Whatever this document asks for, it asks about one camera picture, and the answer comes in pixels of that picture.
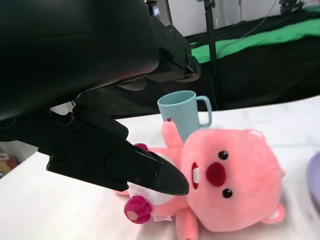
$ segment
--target mug handle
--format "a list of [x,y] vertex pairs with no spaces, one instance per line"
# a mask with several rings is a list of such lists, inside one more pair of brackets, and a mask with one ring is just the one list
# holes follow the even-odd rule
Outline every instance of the mug handle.
[[212,107],[211,107],[210,99],[207,96],[197,96],[196,100],[204,101],[206,105],[206,109],[208,110],[208,114],[209,114],[209,122],[205,124],[200,124],[200,128],[208,128],[212,124]]

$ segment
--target plush toy eye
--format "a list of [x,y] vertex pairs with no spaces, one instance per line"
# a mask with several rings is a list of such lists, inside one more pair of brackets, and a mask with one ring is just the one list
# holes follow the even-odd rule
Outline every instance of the plush toy eye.
[[228,188],[222,191],[222,195],[225,199],[229,199],[232,197],[232,191]]
[[228,155],[228,153],[226,151],[221,151],[221,152],[219,152],[218,157],[221,160],[226,160],[229,157],[229,155]]

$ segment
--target purple plate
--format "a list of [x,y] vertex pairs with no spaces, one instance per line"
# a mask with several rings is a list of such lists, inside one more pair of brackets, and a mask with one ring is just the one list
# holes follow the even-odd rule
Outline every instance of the purple plate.
[[306,181],[312,196],[312,201],[320,210],[320,151],[314,155],[306,168]]

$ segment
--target plush toy mouth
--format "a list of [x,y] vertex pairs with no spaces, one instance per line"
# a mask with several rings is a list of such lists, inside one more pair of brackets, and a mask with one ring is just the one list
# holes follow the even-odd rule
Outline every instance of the plush toy mouth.
[[192,164],[192,186],[194,189],[199,186],[199,168],[195,162]]

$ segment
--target white tag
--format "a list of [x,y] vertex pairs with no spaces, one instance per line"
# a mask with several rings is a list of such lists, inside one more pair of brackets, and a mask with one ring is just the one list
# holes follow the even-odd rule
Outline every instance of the white tag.
[[170,221],[172,222],[171,216],[153,216],[153,221],[156,222],[161,222],[161,221]]

